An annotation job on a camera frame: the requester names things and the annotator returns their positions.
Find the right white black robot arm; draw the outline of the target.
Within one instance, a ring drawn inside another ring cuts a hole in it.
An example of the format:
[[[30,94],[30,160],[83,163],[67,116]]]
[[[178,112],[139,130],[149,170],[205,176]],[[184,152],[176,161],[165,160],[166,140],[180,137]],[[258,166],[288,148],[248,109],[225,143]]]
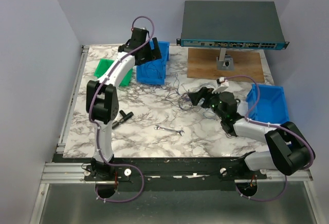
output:
[[[202,87],[188,96],[194,106],[203,101],[201,106],[220,118],[227,135],[250,138],[268,146],[267,151],[244,155],[243,162],[236,166],[241,178],[247,179],[258,170],[278,170],[290,176],[312,165],[315,153],[294,123],[271,124],[246,119],[238,113],[238,101],[231,92],[215,93],[212,88]]]

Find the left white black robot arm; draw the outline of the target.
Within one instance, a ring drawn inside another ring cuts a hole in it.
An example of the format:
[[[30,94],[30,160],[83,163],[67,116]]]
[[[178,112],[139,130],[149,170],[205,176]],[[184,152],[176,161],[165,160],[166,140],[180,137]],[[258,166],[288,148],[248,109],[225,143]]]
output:
[[[86,111],[95,128],[95,152],[91,168],[102,180],[113,177],[112,125],[119,112],[117,88],[134,66],[161,58],[157,38],[150,45],[149,31],[133,28],[131,38],[118,47],[117,58],[96,81],[89,81],[86,89]]]

